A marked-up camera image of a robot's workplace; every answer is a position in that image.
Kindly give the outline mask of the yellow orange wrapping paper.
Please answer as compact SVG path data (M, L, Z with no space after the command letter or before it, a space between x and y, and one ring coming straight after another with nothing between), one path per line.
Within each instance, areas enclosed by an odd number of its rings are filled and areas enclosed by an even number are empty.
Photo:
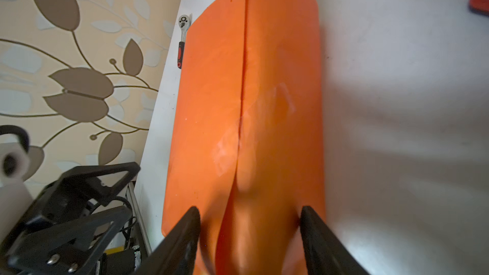
M306 274L299 218L325 214L316 0L215 0L190 26L162 233L192 206L200 269Z

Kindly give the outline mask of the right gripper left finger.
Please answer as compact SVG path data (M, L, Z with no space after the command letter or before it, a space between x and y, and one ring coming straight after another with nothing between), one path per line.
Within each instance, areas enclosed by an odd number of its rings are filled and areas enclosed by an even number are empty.
M141 263L134 274L192 274L195 268L200 234L200 212L197 207L192 206L160 245Z

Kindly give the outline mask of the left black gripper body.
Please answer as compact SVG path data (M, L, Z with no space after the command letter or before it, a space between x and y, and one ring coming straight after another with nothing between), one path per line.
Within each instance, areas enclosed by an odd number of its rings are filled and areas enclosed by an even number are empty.
M58 224L91 215L95 200L87 200L62 183L51 183L34 200L1 245L1 274L26 274L7 266L6 252L26 226Z

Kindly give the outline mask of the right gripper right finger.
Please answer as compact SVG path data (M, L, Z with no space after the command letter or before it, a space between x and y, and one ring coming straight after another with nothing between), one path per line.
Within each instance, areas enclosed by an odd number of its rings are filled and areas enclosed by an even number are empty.
M311 206L303 206L300 232L308 274L368 275Z

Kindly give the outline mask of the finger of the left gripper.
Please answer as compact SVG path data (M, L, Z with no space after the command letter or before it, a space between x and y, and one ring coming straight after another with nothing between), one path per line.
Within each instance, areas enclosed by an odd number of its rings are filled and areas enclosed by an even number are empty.
M89 274L131 216L119 206L65 223L26 226L6 252L7 266L26 274Z
M136 162L103 166L77 166L61 175L61 183L87 200L108 206L139 173Z

